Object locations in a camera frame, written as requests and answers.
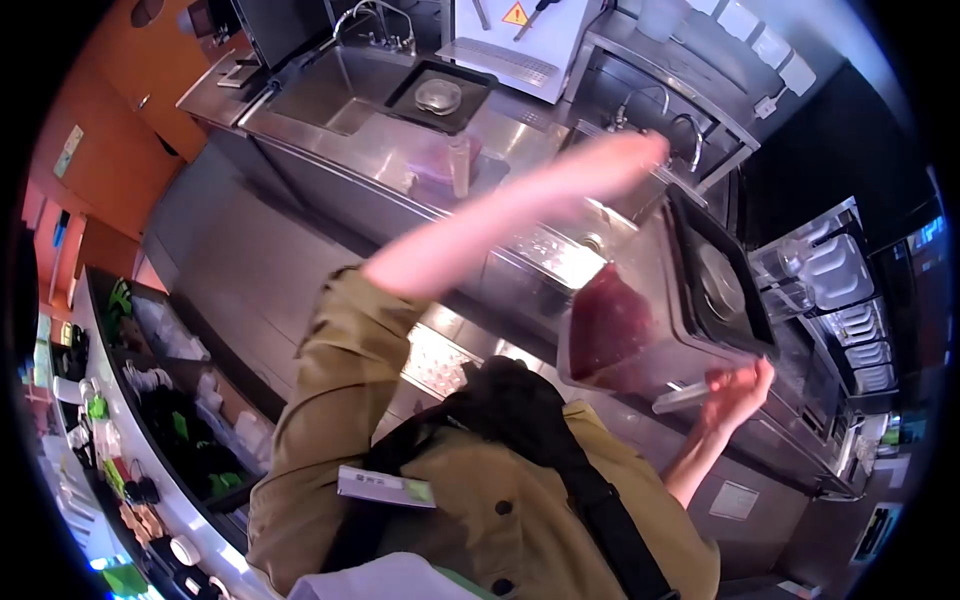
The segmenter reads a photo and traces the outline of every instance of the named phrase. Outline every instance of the white machine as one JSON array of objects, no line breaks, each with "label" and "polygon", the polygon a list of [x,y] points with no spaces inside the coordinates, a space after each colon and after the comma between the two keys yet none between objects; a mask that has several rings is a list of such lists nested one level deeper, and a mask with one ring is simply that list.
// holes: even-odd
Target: white machine
[{"label": "white machine", "polygon": [[551,104],[564,92],[570,64],[603,0],[548,4],[523,35],[540,0],[454,0],[452,42],[438,56],[493,73],[501,83]]}]

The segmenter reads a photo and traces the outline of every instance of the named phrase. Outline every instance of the person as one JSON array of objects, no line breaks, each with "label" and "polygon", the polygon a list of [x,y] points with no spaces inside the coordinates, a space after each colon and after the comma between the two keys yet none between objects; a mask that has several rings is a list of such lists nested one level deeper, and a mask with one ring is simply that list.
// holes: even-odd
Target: person
[{"label": "person", "polygon": [[[371,448],[430,301],[513,235],[574,217],[584,198],[628,192],[666,152],[655,133],[591,140],[330,277],[299,346],[273,465],[251,494],[247,561],[277,592],[405,551],[488,597],[715,596],[719,554],[686,508],[763,404],[774,376],[765,359],[708,373],[700,418],[662,474],[583,401],[564,405],[545,379],[497,357]],[[428,482],[436,508],[338,495],[342,465]]]}]

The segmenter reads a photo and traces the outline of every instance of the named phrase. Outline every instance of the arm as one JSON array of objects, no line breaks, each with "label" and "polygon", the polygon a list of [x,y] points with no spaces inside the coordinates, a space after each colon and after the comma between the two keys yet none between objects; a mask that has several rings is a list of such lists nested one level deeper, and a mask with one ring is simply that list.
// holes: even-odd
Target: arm
[{"label": "arm", "polygon": [[536,173],[467,203],[450,218],[399,238],[364,266],[364,276],[403,298],[436,298],[514,234],[538,221],[577,214],[584,198],[602,202],[628,191],[666,152],[666,140],[655,133],[590,140]]},{"label": "arm", "polygon": [[663,472],[663,485],[684,508],[727,447],[733,431],[767,399],[774,368],[765,358],[734,372],[709,372],[710,393],[693,431]]},{"label": "arm", "polygon": [[297,389],[276,426],[273,464],[251,493],[247,561],[274,589],[285,594],[320,569],[346,509],[338,467],[370,450],[407,360],[406,336],[429,301],[513,234],[575,212],[584,197],[629,190],[665,154],[659,136],[605,136],[411,231],[359,272],[331,277],[298,350]]}]

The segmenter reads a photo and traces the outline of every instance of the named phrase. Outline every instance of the sticker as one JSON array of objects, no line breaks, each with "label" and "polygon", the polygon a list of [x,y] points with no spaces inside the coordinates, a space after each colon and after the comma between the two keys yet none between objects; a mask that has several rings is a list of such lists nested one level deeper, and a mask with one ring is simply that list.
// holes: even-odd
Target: sticker
[{"label": "sticker", "polygon": [[84,130],[80,129],[79,125],[74,125],[73,131],[70,132],[66,141],[63,142],[63,151],[60,152],[60,158],[57,159],[57,163],[54,165],[54,175],[58,178],[63,178],[63,174],[66,173],[66,168],[70,166],[70,159],[73,158],[73,153],[77,152],[77,146],[80,145],[80,140],[83,138]]},{"label": "sticker", "polygon": [[351,498],[417,508],[437,508],[430,483],[340,465],[337,493]]},{"label": "sticker", "polygon": [[759,492],[744,488],[733,481],[725,481],[710,506],[710,514],[738,521],[746,520],[759,496]]},{"label": "sticker", "polygon": [[523,7],[520,6],[520,3],[517,2],[503,15],[501,19],[504,23],[513,23],[514,25],[519,25],[523,27],[527,24],[527,13],[523,11]]}]

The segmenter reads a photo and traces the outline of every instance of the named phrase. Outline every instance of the yellow warning sign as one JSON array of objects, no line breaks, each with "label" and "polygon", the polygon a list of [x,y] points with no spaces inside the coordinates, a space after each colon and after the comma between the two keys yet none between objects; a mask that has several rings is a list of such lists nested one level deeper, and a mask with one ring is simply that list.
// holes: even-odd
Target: yellow warning sign
[{"label": "yellow warning sign", "polygon": [[513,23],[514,25],[523,27],[527,24],[527,13],[523,11],[523,7],[517,2],[503,15],[501,20],[504,23]]}]

